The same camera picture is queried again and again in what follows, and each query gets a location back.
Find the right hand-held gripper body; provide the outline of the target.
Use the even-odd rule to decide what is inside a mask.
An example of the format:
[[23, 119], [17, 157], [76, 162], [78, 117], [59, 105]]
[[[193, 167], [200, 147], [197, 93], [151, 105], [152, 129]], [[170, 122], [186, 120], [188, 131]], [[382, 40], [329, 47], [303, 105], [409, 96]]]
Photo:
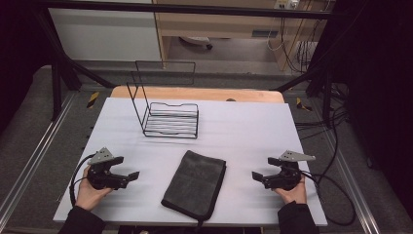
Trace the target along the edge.
[[266, 189], [282, 188], [290, 190], [294, 188], [301, 179], [298, 163], [301, 161], [314, 161], [315, 156], [286, 150], [277, 159], [282, 161], [281, 171], [277, 175], [266, 175], [263, 177], [263, 185]]

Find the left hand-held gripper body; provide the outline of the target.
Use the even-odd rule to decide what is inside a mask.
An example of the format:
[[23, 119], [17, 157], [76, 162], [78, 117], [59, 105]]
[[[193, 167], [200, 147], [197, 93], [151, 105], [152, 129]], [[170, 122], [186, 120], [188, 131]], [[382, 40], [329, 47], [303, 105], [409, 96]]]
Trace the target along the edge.
[[106, 147], [98, 150], [89, 162], [90, 169], [87, 179], [95, 189], [126, 188], [128, 185], [128, 177], [125, 175], [114, 175], [110, 172], [112, 166], [109, 161], [115, 157]]

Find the person's right hand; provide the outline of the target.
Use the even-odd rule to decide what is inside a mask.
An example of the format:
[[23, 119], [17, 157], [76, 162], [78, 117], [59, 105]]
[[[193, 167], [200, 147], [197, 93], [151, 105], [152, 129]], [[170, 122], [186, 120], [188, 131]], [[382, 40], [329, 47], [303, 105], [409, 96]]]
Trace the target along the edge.
[[306, 192], [306, 185], [305, 185], [305, 177], [302, 175], [300, 181], [297, 185], [290, 189], [284, 190], [282, 188], [274, 189], [278, 195], [282, 197], [282, 200], [289, 204], [291, 202], [295, 202], [296, 204], [306, 204], [307, 203], [307, 192]]

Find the person's left hand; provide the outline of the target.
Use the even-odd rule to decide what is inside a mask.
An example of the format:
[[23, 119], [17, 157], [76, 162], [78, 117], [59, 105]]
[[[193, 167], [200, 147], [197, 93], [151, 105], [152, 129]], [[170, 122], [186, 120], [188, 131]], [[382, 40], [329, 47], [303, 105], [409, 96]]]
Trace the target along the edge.
[[[86, 167], [83, 176], [88, 175], [90, 167]], [[83, 179], [79, 185], [79, 191], [75, 205], [86, 211], [91, 212], [100, 201], [109, 193], [113, 191], [112, 188], [95, 189], [87, 178]]]

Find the white board cover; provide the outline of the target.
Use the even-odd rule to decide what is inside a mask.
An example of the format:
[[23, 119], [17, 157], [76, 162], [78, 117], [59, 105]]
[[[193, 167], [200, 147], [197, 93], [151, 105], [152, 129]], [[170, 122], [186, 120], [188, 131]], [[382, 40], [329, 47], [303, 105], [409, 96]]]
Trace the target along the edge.
[[84, 153], [106, 147], [122, 164], [115, 174], [137, 172], [125, 189], [108, 194], [94, 213], [108, 223], [194, 226], [196, 220], [161, 201], [186, 151], [222, 159], [226, 173], [208, 226], [274, 226], [282, 199], [253, 180], [252, 173], [274, 175], [268, 164], [284, 151], [302, 149], [290, 108], [285, 103], [206, 101], [200, 111], [197, 138], [145, 136], [128, 98], [103, 104]]

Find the dark grey folded towel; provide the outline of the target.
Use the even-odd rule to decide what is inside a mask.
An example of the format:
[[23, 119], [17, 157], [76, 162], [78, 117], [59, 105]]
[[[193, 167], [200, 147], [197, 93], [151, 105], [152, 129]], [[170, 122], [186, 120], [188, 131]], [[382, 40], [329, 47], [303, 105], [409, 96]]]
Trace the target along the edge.
[[226, 162], [187, 150], [161, 204], [194, 218], [201, 228], [215, 208], [226, 173]]

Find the wooden table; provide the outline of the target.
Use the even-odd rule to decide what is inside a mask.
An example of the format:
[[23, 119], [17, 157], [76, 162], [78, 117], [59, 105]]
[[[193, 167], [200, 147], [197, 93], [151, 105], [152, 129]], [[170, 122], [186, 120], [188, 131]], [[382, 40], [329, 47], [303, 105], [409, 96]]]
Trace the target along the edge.
[[[143, 90], [149, 98], [157, 99], [194, 99], [217, 101], [234, 99], [235, 101], [243, 102], [284, 103], [282, 94], [275, 91], [178, 87], [145, 87]], [[143, 90], [138, 90], [138, 98], [143, 98]]]

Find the white cabinet panel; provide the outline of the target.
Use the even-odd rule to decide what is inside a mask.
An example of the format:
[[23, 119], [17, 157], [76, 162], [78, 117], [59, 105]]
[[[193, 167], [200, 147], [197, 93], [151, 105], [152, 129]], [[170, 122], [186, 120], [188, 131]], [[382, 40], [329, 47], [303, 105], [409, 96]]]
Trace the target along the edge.
[[72, 59], [161, 59], [153, 13], [50, 9], [50, 14]]

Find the black curtain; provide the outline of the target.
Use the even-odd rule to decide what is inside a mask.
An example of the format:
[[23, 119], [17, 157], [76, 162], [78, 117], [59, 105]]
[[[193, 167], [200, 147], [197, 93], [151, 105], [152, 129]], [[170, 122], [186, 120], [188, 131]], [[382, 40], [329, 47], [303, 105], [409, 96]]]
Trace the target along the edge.
[[333, 79], [349, 105], [367, 155], [413, 215], [413, 0], [336, 0], [350, 27]]
[[30, 11], [30, 0], [0, 0], [0, 134], [26, 97], [50, 50]]

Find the white chair base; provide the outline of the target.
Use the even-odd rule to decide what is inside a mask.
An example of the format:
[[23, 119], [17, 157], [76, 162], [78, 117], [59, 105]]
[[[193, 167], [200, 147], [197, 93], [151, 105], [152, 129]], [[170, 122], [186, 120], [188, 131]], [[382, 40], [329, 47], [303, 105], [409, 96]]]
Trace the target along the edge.
[[208, 50], [211, 50], [213, 46], [210, 44], [210, 40], [207, 37], [181, 37], [181, 40], [199, 46], [205, 46]]

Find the light wooden desk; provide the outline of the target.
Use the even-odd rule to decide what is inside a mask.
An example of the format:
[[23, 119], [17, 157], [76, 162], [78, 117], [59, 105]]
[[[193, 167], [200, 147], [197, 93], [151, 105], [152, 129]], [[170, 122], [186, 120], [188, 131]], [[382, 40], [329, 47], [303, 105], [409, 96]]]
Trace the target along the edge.
[[[331, 12], [336, 0], [300, 0], [297, 11]], [[206, 5], [222, 7], [274, 8], [275, 0], [152, 0], [155, 4]], [[161, 59], [169, 58], [173, 37], [262, 38], [281, 70], [292, 64], [300, 42], [318, 42], [324, 19], [276, 19], [219, 15], [157, 13], [155, 15]]]

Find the white power strip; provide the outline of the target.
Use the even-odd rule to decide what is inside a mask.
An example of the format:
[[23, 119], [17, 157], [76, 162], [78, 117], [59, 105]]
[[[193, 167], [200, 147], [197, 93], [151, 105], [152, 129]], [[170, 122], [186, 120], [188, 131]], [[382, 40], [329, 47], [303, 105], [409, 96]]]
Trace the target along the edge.
[[294, 10], [298, 7], [300, 0], [275, 0], [275, 9]]

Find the aluminium floor rail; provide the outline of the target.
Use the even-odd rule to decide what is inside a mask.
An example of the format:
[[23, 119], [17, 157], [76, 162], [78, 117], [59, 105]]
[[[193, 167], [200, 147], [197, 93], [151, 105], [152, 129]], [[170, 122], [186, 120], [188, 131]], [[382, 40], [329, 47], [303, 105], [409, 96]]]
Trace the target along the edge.
[[325, 138], [333, 153], [333, 162], [336, 165], [339, 175], [342, 178], [344, 186], [350, 195], [353, 204], [355, 205], [357, 218], [364, 230], [364, 233], [380, 234], [380, 228], [367, 205], [360, 187], [358, 186], [356, 177], [354, 176], [349, 164], [346, 162], [344, 154], [339, 148], [338, 138], [331, 131], [327, 131], [325, 133]]
[[20, 173], [17, 181], [8, 193], [5, 201], [0, 206], [0, 222], [5, 222], [13, 213], [16, 208], [19, 199], [21, 198], [25, 188], [36, 172], [43, 157], [48, 151], [51, 143], [53, 142], [56, 133], [58, 132], [62, 122], [64, 121], [67, 113], [69, 112], [74, 99], [78, 96], [77, 92], [69, 92], [62, 104], [62, 110], [57, 115], [56, 119], [48, 126], [48, 129], [43, 134], [40, 142], [37, 144], [35, 150], [30, 155], [28, 162], [25, 164], [22, 172]]

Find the black metal frame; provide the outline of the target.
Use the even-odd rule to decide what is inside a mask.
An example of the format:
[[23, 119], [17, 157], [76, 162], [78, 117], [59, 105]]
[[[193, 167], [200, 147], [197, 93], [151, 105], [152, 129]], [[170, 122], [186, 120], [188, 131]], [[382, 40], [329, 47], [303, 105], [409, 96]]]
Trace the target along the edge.
[[54, 24], [47, 20], [46, 14], [49, 8], [71, 9], [71, 10], [93, 10], [93, 11], [115, 11], [115, 12], [143, 12], [143, 13], [167, 13], [167, 14], [198, 14], [198, 15], [221, 15], [221, 16], [243, 16], [261, 18], [283, 18], [283, 19], [309, 19], [309, 20], [346, 20], [349, 15], [334, 14], [328, 12], [310, 12], [294, 10], [264, 10], [257, 8], [240, 7], [215, 7], [197, 5], [173, 5], [173, 4], [146, 4], [125, 2], [101, 2], [101, 1], [71, 1], [71, 0], [33, 0], [30, 4], [32, 16], [39, 24], [40, 30], [46, 36], [51, 48], [53, 58], [53, 89], [54, 89], [54, 118], [57, 117], [61, 108], [58, 107], [60, 94], [59, 78], [62, 78], [70, 90], [81, 88], [80, 80], [75, 73], [79, 71], [88, 78], [96, 81], [99, 85], [113, 89], [116, 84], [104, 80], [86, 67], [78, 64], [70, 58], [62, 48]]

